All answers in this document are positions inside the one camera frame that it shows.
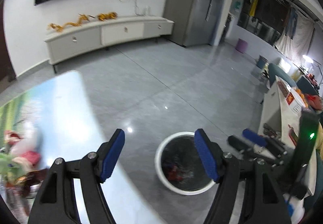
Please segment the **right hand blue white glove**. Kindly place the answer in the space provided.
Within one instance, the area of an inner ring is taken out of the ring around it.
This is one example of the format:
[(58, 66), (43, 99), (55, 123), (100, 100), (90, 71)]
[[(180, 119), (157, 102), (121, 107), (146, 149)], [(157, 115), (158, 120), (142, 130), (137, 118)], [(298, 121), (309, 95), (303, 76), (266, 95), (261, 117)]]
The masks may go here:
[(283, 194), (284, 200), (287, 204), (288, 214), (291, 218), (292, 224), (298, 224), (305, 214), (304, 200), (299, 200), (296, 197), (290, 197), (289, 194)]

